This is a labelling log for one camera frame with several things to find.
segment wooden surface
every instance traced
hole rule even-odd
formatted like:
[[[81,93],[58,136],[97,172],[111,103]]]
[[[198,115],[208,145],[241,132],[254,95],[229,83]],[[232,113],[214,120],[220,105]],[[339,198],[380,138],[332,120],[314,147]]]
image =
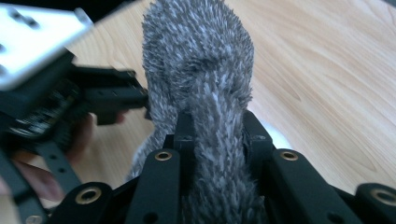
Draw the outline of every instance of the wooden surface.
[[[255,45],[249,109],[278,128],[332,185],[396,188],[396,9],[380,0],[227,0]],[[97,24],[70,50],[77,64],[133,68],[147,86],[141,21],[149,1]],[[152,131],[143,110],[99,127],[75,168],[84,182],[123,183]],[[14,223],[0,201],[0,223]]]

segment mounting hole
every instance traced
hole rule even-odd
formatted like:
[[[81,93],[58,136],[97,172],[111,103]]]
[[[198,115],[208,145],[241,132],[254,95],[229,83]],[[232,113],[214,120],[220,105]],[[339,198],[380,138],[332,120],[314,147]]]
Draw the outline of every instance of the mounting hole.
[[[143,221],[147,224],[155,223],[158,220],[158,215],[156,213],[147,213],[143,217]]]
[[[344,219],[340,217],[340,215],[335,214],[334,212],[330,212],[327,214],[327,218],[330,220],[332,223],[344,223]]]
[[[22,14],[19,11],[17,11],[15,8],[8,9],[8,16],[14,20],[20,20],[23,17]]]
[[[157,161],[167,161],[172,158],[172,154],[169,152],[159,152],[155,155],[155,160]]]
[[[385,189],[372,189],[371,195],[381,203],[396,206],[396,195]]]
[[[297,154],[295,154],[294,152],[290,152],[290,151],[283,151],[280,153],[280,156],[287,161],[297,161],[298,160]]]
[[[100,198],[102,191],[97,187],[89,187],[79,192],[76,197],[76,203],[89,204]]]

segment finger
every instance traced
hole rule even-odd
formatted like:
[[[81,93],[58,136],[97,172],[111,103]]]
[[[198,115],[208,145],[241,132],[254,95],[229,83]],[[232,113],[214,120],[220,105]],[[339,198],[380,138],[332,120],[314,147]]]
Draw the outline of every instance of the finger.
[[[90,144],[93,136],[93,115],[88,115],[82,122],[80,122],[72,132],[72,146],[66,152],[66,158],[71,163],[78,162],[83,155],[83,151]]]
[[[18,161],[15,161],[15,165],[38,197],[55,202],[60,201],[64,197],[61,187],[50,172]],[[9,187],[4,179],[0,177],[0,195],[9,194]]]

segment hand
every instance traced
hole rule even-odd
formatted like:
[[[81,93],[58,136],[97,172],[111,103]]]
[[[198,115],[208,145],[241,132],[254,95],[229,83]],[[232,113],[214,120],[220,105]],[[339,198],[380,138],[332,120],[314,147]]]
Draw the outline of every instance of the hand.
[[[119,113],[117,123],[124,121],[124,114],[126,112],[122,111]],[[92,140],[93,125],[94,118],[90,114],[72,132],[72,146],[65,155],[70,163],[76,163],[82,158],[84,149]],[[53,175],[48,171],[27,164],[34,156],[33,154],[22,151],[13,160],[38,197],[50,201],[60,201],[64,197],[64,193]],[[4,194],[9,194],[9,189],[0,176],[0,195]]]

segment gray fur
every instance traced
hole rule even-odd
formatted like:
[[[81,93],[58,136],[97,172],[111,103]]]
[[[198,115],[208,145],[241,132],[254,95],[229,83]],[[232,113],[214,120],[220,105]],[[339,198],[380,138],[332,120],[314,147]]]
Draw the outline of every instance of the gray fur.
[[[253,45],[220,0],[157,0],[143,23],[143,66],[155,131],[137,150],[129,178],[175,132],[188,110],[197,168],[182,199],[184,223],[261,223],[262,200],[242,147],[242,114],[251,99]]]

